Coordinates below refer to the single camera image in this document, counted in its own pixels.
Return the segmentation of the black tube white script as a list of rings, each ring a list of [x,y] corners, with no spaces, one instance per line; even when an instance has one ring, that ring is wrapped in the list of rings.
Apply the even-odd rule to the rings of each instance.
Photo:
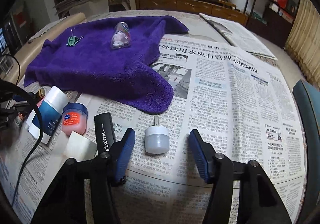
[[[95,138],[98,154],[109,152],[116,136],[113,129],[113,121],[110,113],[101,113],[94,117]]]

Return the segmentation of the black gold striped tube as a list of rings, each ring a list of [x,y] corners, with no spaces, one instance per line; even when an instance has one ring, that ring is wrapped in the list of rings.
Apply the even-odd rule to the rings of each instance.
[[[36,103],[39,103],[46,95],[46,91],[41,87],[33,96],[33,99]]]

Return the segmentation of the small white jar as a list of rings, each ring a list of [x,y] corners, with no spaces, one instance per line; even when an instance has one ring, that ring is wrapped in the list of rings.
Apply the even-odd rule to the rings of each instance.
[[[154,123],[145,130],[145,151],[148,154],[164,154],[169,151],[169,130],[159,124],[159,116],[154,116]]]

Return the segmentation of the blue white deodorant stick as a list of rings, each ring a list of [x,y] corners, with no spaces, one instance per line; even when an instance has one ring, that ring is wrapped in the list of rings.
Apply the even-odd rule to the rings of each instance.
[[[35,115],[28,128],[29,133],[34,138],[39,139],[40,129],[43,129],[41,142],[48,144],[61,118],[63,109],[68,103],[69,98],[67,95],[56,86],[53,86],[46,94],[39,107],[42,116],[42,127]]]

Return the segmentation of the pink vaseline jar blue lid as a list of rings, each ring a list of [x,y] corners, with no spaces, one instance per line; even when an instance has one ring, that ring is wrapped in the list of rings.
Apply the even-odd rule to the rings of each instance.
[[[80,103],[69,103],[63,108],[62,132],[70,136],[72,132],[84,134],[87,128],[87,107]]]

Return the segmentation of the green binder clip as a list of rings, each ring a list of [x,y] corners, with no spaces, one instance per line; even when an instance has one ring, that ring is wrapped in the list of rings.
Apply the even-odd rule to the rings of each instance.
[[[75,27],[71,28],[71,35],[67,39],[66,46],[75,46],[80,42],[81,39],[84,38],[83,36],[77,37],[74,34],[74,31],[75,31]]]

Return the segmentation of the clear plastic bottle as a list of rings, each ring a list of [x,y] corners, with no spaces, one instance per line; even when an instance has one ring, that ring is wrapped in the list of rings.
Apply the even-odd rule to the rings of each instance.
[[[125,22],[119,22],[111,39],[111,49],[126,48],[131,45],[129,26]]]

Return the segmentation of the white charger plug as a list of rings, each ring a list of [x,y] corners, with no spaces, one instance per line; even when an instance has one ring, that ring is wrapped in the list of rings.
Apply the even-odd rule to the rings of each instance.
[[[84,161],[93,159],[96,151],[96,143],[72,131],[63,155],[65,158],[74,158],[77,161]]]

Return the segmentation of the large open newspaper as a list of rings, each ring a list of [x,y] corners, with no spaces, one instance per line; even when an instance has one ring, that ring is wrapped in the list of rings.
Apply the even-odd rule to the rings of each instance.
[[[121,139],[128,128],[136,141],[126,183],[113,190],[122,223],[201,223],[211,186],[197,171],[188,145],[197,129],[207,143],[231,160],[256,160],[297,220],[305,179],[300,119],[281,71],[240,48],[166,35],[152,71],[174,90],[159,123],[169,130],[170,149],[145,152],[144,132],[153,116],[113,100],[82,94],[88,109],[84,139],[94,141],[94,117],[112,115]]]

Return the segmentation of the purple towel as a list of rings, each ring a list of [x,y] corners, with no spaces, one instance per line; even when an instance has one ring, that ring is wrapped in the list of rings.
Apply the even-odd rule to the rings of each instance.
[[[116,25],[129,26],[131,45],[111,49]],[[171,85],[151,65],[160,56],[159,44],[166,34],[186,34],[188,28],[172,16],[106,18],[75,26],[83,36],[75,46],[66,46],[71,28],[53,41],[28,65],[24,85],[38,82],[105,97],[149,114],[165,112],[173,99]]]

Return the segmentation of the folded newspaper far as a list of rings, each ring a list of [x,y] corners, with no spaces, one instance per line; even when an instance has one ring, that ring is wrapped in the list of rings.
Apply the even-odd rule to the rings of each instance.
[[[249,30],[237,22],[199,13],[230,45],[242,48],[252,55],[277,60],[272,52]]]

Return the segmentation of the teal chair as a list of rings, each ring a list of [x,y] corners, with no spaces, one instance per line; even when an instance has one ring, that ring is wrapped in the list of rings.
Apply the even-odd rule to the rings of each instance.
[[[319,90],[298,81],[293,94],[303,122],[308,151],[308,182],[319,190]]]

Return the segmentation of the wooden tv cabinet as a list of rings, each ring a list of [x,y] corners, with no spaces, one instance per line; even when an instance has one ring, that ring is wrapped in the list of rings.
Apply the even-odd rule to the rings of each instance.
[[[135,0],[138,10],[168,10],[206,15],[238,22],[245,26],[248,16],[224,0]]]

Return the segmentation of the beige curtain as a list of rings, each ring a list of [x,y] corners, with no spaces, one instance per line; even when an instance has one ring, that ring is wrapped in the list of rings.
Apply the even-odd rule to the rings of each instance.
[[[311,0],[300,0],[285,51],[298,64],[307,82],[316,88],[320,83],[319,38],[319,12]]]

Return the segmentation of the dark shelf unit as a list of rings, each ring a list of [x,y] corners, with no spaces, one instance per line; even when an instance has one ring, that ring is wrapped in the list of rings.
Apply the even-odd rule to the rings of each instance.
[[[300,0],[246,0],[246,28],[284,48],[295,22]]]

